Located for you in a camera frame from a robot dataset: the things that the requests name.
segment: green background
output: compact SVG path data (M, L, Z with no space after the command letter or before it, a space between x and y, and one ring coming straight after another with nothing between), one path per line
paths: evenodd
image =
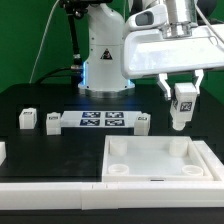
M45 25L55 0L0 1L0 92L7 87L28 83L38 53ZM123 14L124 1L114 0L112 8ZM212 18L224 20L224 1ZM87 19L77 21L78 38L83 58L88 56ZM46 42L37 65L34 80L59 67L72 64L72 47L65 11L57 7ZM171 77L169 83L190 81L191 77ZM154 80L137 80L137 83L154 83ZM224 103L224 72L206 73L202 84L212 95Z

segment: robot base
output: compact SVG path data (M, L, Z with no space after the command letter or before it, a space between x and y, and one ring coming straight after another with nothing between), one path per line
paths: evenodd
M114 90L96 90L96 89L89 89L87 86L79 84L79 93L95 97L95 98L118 98L123 96L130 96L135 92L135 85L130 84L124 89L114 89Z

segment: white tray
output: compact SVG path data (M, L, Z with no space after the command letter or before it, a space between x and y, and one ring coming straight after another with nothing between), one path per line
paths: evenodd
M178 156L179 149L170 151L173 141L187 143L186 155ZM189 167L202 170L203 174L186 175L184 169ZM213 181L214 178L189 137L106 136L103 182L192 180Z

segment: small white cube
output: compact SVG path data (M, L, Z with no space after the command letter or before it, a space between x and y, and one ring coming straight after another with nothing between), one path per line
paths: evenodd
M61 114L51 113L47 114L46 120L47 135L60 135L61 134Z
M5 142L0 142L0 166L6 158Z
M37 122L37 110L35 108L23 109L19 115L20 129L34 129Z
M150 118L149 114L139 114L134 124L134 135L147 136L150 129Z
M181 131L186 122L192 119L198 93L192 83L176 83L174 88L176 99L172 101L170 114L173 118L173 128Z

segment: warning triangle sticker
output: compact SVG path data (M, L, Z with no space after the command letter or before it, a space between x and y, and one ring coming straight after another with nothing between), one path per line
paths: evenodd
M103 53L103 55L100 59L102 59L102 60L113 60L108 48L104 51L104 53Z

